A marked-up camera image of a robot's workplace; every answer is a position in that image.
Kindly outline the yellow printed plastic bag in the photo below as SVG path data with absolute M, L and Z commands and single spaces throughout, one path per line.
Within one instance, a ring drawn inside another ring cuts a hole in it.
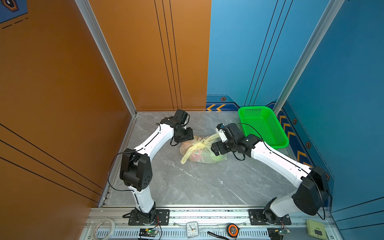
M 213 143 L 220 140 L 219 134 L 208 137 L 194 136 L 190 141 L 182 143 L 180 153 L 183 155 L 181 164 L 187 161 L 202 164 L 216 164 L 227 160 L 226 155 L 216 156 L 211 150 Z

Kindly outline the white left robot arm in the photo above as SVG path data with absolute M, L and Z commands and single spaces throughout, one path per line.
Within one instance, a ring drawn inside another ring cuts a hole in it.
M 154 156 L 167 142 L 178 145 L 194 138 L 192 128 L 187 127 L 189 120 L 190 115 L 178 109 L 173 116 L 162 119 L 142 144 L 123 151 L 119 177 L 133 193 L 140 214 L 148 216 L 156 209 L 149 189 Z

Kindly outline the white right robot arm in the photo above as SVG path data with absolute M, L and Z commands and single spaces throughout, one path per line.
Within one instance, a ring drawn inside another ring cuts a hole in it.
M 216 132 L 220 140 L 211 147 L 216 156 L 240 153 L 264 163 L 295 187 L 292 194 L 273 198 L 264 207 L 263 216 L 267 224 L 275 225 L 283 217 L 296 212 L 316 216 L 320 209 L 325 208 L 330 188 L 324 169 L 302 164 L 274 150 L 260 133 L 245 136 L 235 123 L 219 124 Z

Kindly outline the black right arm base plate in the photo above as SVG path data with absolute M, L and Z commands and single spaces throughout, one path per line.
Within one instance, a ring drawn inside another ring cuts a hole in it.
M 261 225 L 280 225 L 290 226 L 292 224 L 291 218 L 289 215 L 284 217 L 277 217 L 271 211 L 265 211 L 263 209 L 250 209 L 248 210 L 249 219 L 252 226 L 261 226 Z

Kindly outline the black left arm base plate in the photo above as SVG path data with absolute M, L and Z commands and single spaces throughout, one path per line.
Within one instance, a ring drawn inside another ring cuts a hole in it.
M 170 210 L 155 209 L 145 214 L 141 211 L 134 209 L 129 214 L 129 226 L 154 226 L 160 224 L 167 226 L 170 220 Z

